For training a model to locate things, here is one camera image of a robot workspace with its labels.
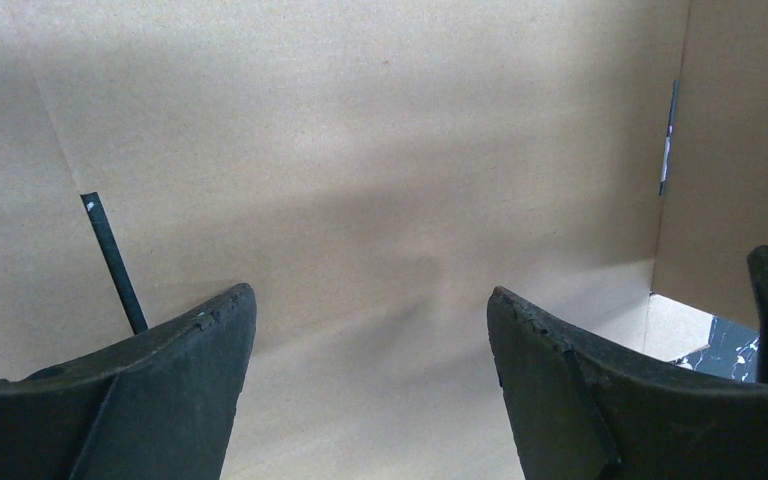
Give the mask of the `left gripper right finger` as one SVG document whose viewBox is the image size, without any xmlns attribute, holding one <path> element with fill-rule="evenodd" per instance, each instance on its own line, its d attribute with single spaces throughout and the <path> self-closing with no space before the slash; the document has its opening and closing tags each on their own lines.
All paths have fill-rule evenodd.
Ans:
<svg viewBox="0 0 768 480">
<path fill-rule="evenodd" d="M 528 479 L 768 479 L 768 384 L 699 373 L 504 287 L 487 329 Z"/>
</svg>

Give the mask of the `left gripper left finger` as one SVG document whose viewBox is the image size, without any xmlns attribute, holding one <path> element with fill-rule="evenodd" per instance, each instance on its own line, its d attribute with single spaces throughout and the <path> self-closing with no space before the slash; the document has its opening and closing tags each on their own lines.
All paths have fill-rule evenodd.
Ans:
<svg viewBox="0 0 768 480">
<path fill-rule="evenodd" d="M 0 379 L 0 479 L 217 479 L 256 333 L 237 284 L 91 354 Z"/>
</svg>

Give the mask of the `brown cardboard box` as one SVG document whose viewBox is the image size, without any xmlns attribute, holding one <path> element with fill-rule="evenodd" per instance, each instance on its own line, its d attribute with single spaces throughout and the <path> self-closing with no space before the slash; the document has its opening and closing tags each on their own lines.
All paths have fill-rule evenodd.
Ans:
<svg viewBox="0 0 768 480">
<path fill-rule="evenodd" d="M 0 1 L 0 379 L 246 282 L 225 479 L 513 479 L 503 286 L 660 360 L 757 324 L 768 1 Z"/>
</svg>

